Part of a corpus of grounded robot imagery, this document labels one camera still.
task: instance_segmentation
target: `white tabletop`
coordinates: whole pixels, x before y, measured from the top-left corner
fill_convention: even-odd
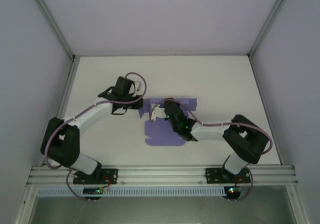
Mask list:
[[[204,122],[221,122],[241,114],[269,134],[270,129],[247,56],[81,57],[68,101],[71,116],[114,86],[119,76],[140,73],[147,81],[145,98],[197,98],[194,112]],[[130,76],[134,81],[139,77]],[[145,114],[128,110],[108,116],[80,138],[80,150],[103,165],[220,165],[233,150],[224,141],[149,146]],[[274,147],[259,164],[280,164]]]

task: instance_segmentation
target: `purple mat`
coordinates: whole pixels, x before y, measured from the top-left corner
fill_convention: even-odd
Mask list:
[[[151,98],[145,99],[143,102],[143,108],[139,109],[139,115],[142,117],[145,113],[150,112],[151,104],[156,104],[163,98]],[[195,111],[197,107],[196,98],[175,98],[191,111]],[[188,117],[188,111],[182,106],[183,113]],[[145,143],[149,146],[182,146],[186,143],[180,136],[172,130],[170,122],[164,118],[157,117],[155,121],[147,120],[144,123],[144,134],[149,138],[145,139]]]

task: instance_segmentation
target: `white ceiling panel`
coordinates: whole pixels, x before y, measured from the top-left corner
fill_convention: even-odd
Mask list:
[[[275,0],[44,0],[78,55],[247,53]]]

